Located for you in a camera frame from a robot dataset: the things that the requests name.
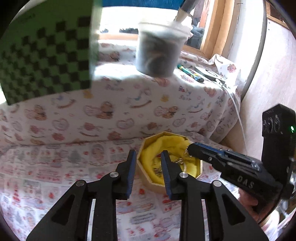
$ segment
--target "green checkerboard board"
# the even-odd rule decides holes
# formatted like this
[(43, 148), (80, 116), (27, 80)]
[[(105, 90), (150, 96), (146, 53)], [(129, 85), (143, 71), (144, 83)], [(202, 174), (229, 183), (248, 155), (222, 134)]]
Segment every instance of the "green checkerboard board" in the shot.
[(0, 40), (0, 82), (9, 105), (90, 87), (92, 7), (89, 0), (47, 0), (9, 25)]

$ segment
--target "plastic container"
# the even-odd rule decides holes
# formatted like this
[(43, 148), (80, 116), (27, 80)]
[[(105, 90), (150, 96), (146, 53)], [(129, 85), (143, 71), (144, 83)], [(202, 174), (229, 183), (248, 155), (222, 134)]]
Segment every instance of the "plastic container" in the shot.
[(142, 21), (138, 30), (137, 70), (152, 77), (171, 76), (190, 28), (178, 22), (158, 24)]

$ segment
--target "camera lens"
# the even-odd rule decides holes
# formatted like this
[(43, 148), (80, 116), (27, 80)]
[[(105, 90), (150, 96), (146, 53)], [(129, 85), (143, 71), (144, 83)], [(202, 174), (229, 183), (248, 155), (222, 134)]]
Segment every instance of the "camera lens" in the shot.
[(262, 127), (263, 132), (266, 131), (266, 120), (263, 121), (263, 127)]
[(281, 122), (279, 121), (279, 118), (275, 118), (274, 120), (274, 131), (278, 132), (281, 128)]
[(268, 117), (268, 121), (267, 121), (267, 131), (268, 133), (272, 132), (272, 129), (274, 127), (273, 121), (271, 117)]

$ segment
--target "white cable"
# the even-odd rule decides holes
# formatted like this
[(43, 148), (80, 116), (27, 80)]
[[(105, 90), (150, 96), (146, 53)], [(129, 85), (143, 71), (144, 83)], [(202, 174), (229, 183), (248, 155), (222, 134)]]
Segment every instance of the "white cable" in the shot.
[(217, 81), (217, 83), (222, 87), (222, 89), (224, 89), (228, 94), (229, 94), (229, 96), (230, 96), (230, 98), (231, 98), (231, 100), (232, 100), (232, 102), (233, 102), (233, 105), (234, 105), (234, 108), (235, 108), (235, 111), (236, 111), (236, 113), (237, 113), (237, 117), (238, 117), (238, 119), (239, 119), (239, 124), (240, 124), (240, 126), (241, 126), (241, 129), (242, 129), (242, 136), (243, 136), (243, 138), (244, 138), (244, 147), (245, 147), (245, 149), (246, 149), (246, 155), (248, 155), (248, 149), (247, 149), (247, 143), (246, 143), (246, 136), (244, 135), (244, 128), (243, 128), (243, 126), (242, 126), (242, 120), (241, 120), (241, 118), (240, 118), (240, 116), (239, 116), (239, 110), (238, 110), (238, 108), (237, 108), (237, 106), (236, 106), (236, 104), (235, 104), (235, 101), (234, 101), (234, 99), (233, 99), (233, 97), (232, 97), (232, 95), (231, 95), (231, 93), (229, 92), (229, 90), (218, 80), (218, 79), (216, 79), (216, 81)]

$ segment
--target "white wall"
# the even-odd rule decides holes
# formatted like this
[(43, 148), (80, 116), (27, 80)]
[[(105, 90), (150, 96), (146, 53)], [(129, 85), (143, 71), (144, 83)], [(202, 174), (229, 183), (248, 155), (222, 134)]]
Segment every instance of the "white wall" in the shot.
[(264, 3), (263, 0), (240, 0), (239, 2), (241, 4), (238, 22), (227, 58), (241, 68), (241, 83), (245, 83), (259, 49)]

